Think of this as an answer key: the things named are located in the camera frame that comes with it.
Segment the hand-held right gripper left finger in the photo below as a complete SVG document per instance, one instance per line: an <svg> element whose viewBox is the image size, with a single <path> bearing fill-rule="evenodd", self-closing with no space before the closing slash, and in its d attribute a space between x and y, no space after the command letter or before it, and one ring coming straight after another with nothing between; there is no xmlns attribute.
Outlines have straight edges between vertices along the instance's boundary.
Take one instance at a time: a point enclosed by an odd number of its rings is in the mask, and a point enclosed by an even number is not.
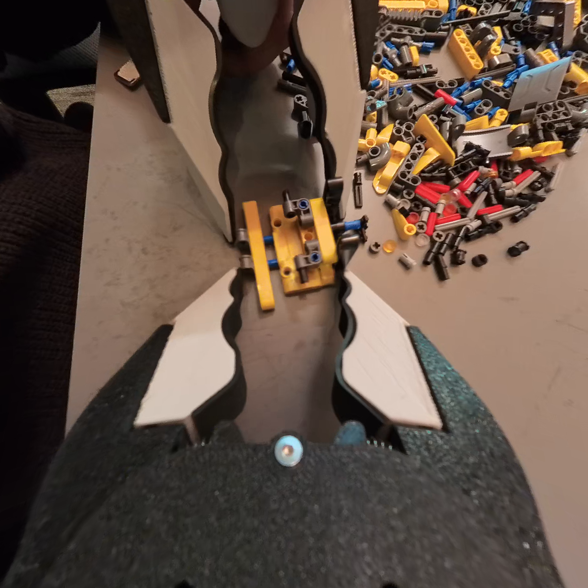
<svg viewBox="0 0 588 588"><path fill-rule="evenodd" d="M134 419L135 428L179 424L208 440L246 401L236 335L243 275L230 269L172 321L172 330Z"/></svg>

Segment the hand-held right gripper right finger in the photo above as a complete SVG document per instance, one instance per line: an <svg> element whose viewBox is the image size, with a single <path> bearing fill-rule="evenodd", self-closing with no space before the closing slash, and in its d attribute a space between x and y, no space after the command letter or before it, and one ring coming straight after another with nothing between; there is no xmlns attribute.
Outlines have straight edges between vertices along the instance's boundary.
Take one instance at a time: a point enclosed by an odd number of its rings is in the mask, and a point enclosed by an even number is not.
<svg viewBox="0 0 588 588"><path fill-rule="evenodd" d="M337 294L342 340L332 406L338 421L358 422L368 436L392 427L442 431L410 323L351 270L343 271Z"/></svg>

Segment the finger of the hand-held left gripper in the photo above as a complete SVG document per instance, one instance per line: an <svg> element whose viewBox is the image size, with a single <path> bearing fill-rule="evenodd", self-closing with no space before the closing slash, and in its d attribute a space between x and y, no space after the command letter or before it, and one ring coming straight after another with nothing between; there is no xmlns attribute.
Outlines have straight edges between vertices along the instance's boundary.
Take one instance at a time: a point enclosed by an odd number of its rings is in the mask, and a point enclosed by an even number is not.
<svg viewBox="0 0 588 588"><path fill-rule="evenodd" d="M302 1L290 25L322 149L323 200L331 220L346 215L364 113L355 29L352 1Z"/></svg>
<svg viewBox="0 0 588 588"><path fill-rule="evenodd" d="M235 240L235 197L227 180L229 150L217 121L222 48L216 1L147 1L171 127L210 216Z"/></svg>

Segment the yellow toy beam with pins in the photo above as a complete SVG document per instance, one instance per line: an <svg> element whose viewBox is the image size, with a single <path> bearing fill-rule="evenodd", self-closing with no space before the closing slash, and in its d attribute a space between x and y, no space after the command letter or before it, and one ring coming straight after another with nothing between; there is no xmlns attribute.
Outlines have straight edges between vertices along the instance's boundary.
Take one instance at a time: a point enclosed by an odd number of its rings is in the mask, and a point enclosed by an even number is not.
<svg viewBox="0 0 588 588"><path fill-rule="evenodd" d="M243 202L242 210L245 228L237 229L235 239L235 245L241 252L240 267L254 273L261 310L264 312L273 311L275 297L258 204L255 201Z"/></svg>

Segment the yellow toy brick frame assembly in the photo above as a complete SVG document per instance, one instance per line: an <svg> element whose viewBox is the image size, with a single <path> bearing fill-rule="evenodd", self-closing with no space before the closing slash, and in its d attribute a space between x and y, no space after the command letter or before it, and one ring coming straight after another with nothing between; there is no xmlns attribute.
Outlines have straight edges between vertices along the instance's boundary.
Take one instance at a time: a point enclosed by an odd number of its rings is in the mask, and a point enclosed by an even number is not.
<svg viewBox="0 0 588 588"><path fill-rule="evenodd" d="M369 218L331 222L322 198L291 198L282 193L282 204L269 209L275 258L270 269L280 272L286 295L297 295L331 286L335 282L339 252L365 242Z"/></svg>

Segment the person's left hand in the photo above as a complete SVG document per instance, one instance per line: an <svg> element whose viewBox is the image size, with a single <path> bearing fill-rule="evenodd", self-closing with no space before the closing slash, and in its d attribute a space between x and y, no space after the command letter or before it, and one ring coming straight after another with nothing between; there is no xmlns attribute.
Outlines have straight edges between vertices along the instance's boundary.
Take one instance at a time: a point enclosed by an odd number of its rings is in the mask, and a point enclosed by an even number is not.
<svg viewBox="0 0 588 588"><path fill-rule="evenodd" d="M230 77L253 75L289 44L299 1L218 1L222 67Z"/></svg>

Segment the small brown rectangular object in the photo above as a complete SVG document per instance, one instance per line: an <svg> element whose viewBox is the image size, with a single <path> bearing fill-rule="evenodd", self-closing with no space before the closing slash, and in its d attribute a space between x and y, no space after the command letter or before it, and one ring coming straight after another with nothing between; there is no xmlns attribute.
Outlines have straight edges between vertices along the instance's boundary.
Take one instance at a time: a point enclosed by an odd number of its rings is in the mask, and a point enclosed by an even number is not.
<svg viewBox="0 0 588 588"><path fill-rule="evenodd" d="M132 59L115 70L114 78L129 91L136 91L142 84L141 75Z"/></svg>

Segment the black toy angle connector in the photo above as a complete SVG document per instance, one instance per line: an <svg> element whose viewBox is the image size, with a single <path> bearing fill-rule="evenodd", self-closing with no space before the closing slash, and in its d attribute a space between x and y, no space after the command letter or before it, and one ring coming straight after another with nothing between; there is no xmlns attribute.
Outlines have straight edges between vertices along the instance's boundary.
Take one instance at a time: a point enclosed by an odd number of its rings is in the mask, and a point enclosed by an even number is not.
<svg viewBox="0 0 588 588"><path fill-rule="evenodd" d="M356 171L353 174L353 182L352 182L352 190L353 190L353 204L356 210L363 209L364 205L364 193L363 193L363 176L362 173ZM369 218L367 215L362 215L362 217L358 221L359 228L356 231L359 232L360 239L362 243L366 243L367 241L367 228L369 223Z"/></svg>

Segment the pile of toy building parts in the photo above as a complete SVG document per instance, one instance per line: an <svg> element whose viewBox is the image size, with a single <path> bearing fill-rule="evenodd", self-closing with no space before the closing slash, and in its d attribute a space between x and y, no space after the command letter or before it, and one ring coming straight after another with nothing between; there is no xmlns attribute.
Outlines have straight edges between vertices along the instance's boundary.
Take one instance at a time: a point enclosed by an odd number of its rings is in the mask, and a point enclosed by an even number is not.
<svg viewBox="0 0 588 588"><path fill-rule="evenodd" d="M453 265L465 262L462 240L501 228L502 218L522 220L536 207L504 208L499 201L475 208L468 197L487 196L498 176L483 176L482 164L500 170L494 161L515 163L547 158L565 151L565 140L584 120L558 98L563 82L584 70L569 58L556 59L551 49L519 53L516 68L494 68L503 56L496 36L503 22L522 35L519 25L536 16L555 15L566 27L561 2L535 1L532 13L478 12L467 19L445 21L425 16L425 25L389 20L392 7L381 3L371 53L370 80L365 89L357 152L368 157L373 189L392 207L400 238L430 240L423 265L433 265L441 281L449 278L445 254Z"/></svg>

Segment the person's dark knit sweater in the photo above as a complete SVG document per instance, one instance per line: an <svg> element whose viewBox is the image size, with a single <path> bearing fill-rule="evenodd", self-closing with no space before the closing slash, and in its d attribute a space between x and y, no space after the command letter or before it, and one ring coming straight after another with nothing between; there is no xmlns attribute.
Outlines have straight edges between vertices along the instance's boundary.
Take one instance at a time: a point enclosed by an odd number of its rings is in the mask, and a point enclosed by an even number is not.
<svg viewBox="0 0 588 588"><path fill-rule="evenodd" d="M1 560L61 444L90 136L1 104Z"/></svg>

